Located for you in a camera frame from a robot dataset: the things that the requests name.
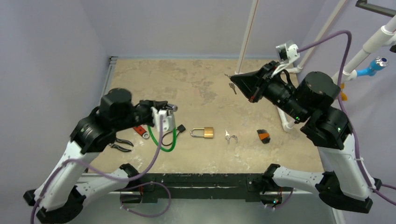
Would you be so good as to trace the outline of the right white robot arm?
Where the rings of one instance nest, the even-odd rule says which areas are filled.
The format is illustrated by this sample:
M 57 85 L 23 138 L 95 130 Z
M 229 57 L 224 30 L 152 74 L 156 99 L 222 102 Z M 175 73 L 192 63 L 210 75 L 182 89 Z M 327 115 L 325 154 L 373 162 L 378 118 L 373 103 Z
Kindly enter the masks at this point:
M 382 182 L 365 179 L 359 168 L 352 124 L 345 112 L 332 106 L 340 87 L 320 71 L 308 73 L 294 86 L 275 72 L 279 65 L 271 61 L 257 71 L 232 75 L 230 81 L 249 102 L 265 98 L 302 123 L 301 132 L 325 154 L 332 169 L 315 173 L 271 164 L 263 174 L 263 186 L 300 189 L 317 194 L 334 209 L 368 213 L 373 205 L 371 194 Z

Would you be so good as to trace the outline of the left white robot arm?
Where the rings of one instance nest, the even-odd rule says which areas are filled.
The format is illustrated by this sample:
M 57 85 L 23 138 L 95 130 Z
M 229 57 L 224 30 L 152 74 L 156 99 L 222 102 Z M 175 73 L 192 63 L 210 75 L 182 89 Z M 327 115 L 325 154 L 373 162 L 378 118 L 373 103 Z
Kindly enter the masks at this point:
M 88 204 L 113 191 L 141 190 L 147 182 L 144 172 L 123 164 L 106 174 L 91 165 L 106 147 L 117 141 L 117 133 L 141 125 L 160 134 L 175 125 L 177 106 L 168 101 L 141 100 L 134 105 L 132 93 L 124 88 L 103 95 L 91 113 L 81 119 L 66 149 L 44 183 L 24 193 L 32 207 L 30 222 L 65 224 Z

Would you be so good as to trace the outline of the green cable lock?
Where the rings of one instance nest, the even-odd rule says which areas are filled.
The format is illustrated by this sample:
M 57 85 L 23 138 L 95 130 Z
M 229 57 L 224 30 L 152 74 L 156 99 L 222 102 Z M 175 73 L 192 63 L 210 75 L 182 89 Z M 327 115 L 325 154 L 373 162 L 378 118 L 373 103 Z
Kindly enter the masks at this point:
M 172 109 L 172 110 L 175 112 L 175 108 L 177 108 L 177 107 L 174 106 L 174 105 L 172 105 L 171 107 L 165 106 L 165 108 Z M 159 136 L 159 138 L 156 139 L 155 136 L 154 136 L 154 134 L 153 134 L 153 132 L 152 132 L 152 130 L 151 130 L 152 127 L 153 127 L 153 126 L 148 126 L 148 125 L 147 125 L 148 133 L 149 133 L 150 138 L 152 139 L 152 141 L 153 141 L 162 151 L 164 151 L 164 152 L 171 152 L 171 151 L 173 151 L 174 148 L 176 147 L 176 143 L 177 143 L 177 128 L 175 128 L 175 129 L 173 129 L 172 131 L 170 131 L 170 132 L 172 133 L 172 144 L 171 144 L 171 146 L 170 146 L 169 148 L 164 148 L 164 147 L 163 147 L 163 144 L 162 144 L 162 140 L 161 140 L 160 138 L 163 139 L 164 135 L 165 135 L 167 132 L 164 132 L 164 133 L 162 132 L 162 134 Z

